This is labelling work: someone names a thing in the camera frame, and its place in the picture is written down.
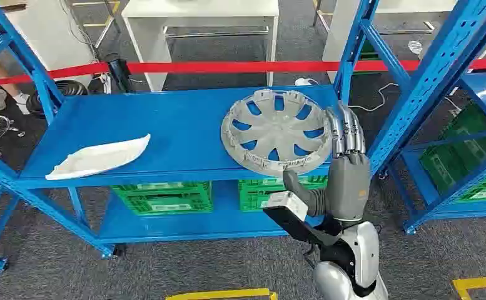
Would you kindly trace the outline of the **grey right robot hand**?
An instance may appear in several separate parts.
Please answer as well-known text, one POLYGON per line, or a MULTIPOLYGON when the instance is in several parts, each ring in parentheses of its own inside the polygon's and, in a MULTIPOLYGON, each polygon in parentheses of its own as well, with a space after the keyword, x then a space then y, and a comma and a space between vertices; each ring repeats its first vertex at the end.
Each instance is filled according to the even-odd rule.
POLYGON ((332 162, 326 187, 307 189, 293 170, 283 171, 283 183, 287 191, 306 204, 308 216, 328 214, 339 221, 359 221, 370 191, 370 160, 357 115, 341 101, 337 111, 339 116, 333 109, 326 109, 332 130, 332 162))

